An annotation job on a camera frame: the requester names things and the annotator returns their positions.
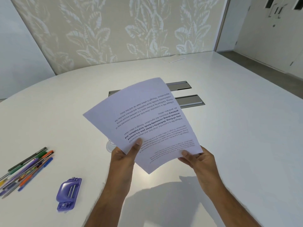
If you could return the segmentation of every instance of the white paper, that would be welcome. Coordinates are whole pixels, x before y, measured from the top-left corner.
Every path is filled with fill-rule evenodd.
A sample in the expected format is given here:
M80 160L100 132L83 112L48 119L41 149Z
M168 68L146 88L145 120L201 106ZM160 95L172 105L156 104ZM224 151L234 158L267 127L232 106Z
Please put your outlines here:
M184 149L192 154L202 151L179 104L161 78L122 89L84 116L126 154L142 138L135 162L149 174L181 157Z
M170 57L164 57L163 59L169 63L173 63L173 62L176 62L179 60L183 60L183 59L185 59L185 57L181 58L180 55L173 55Z

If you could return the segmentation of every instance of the wallpaper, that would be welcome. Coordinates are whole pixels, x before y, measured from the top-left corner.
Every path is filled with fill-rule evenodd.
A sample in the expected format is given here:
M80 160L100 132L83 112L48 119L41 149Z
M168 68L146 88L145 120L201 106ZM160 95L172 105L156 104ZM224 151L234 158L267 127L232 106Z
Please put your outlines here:
M56 74L212 51L225 0L12 0Z

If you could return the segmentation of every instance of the purple hole punch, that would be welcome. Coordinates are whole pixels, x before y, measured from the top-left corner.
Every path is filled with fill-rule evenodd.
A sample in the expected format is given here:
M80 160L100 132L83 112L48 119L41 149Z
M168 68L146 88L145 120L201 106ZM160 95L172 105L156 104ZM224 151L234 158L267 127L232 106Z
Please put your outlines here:
M71 178L62 183L57 194L59 212L72 210L75 206L82 178Z

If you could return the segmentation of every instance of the left hand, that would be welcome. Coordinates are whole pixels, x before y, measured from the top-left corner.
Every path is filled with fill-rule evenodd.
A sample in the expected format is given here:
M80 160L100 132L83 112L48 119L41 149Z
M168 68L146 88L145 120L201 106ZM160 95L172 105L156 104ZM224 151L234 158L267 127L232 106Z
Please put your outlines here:
M142 139L137 139L135 145L125 154L116 147L112 151L108 178L103 192L113 198L125 199L131 187L131 178L136 158L142 145Z

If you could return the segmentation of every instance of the door handle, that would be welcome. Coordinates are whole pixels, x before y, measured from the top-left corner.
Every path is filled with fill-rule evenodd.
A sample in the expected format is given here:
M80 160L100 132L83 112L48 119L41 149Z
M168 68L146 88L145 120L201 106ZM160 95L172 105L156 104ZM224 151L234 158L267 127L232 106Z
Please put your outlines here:
M275 3L275 4L272 6L271 11L270 11L268 17L271 17L271 12L272 12L272 10L274 9L274 7L275 7L276 4L277 4L277 3Z
M281 18L281 17L280 17L280 14L282 13L282 11L283 11L283 9L284 9L285 6L287 6L287 4L285 4L285 5L283 5L283 6L281 7L281 9L280 9L280 11L279 11L278 19Z

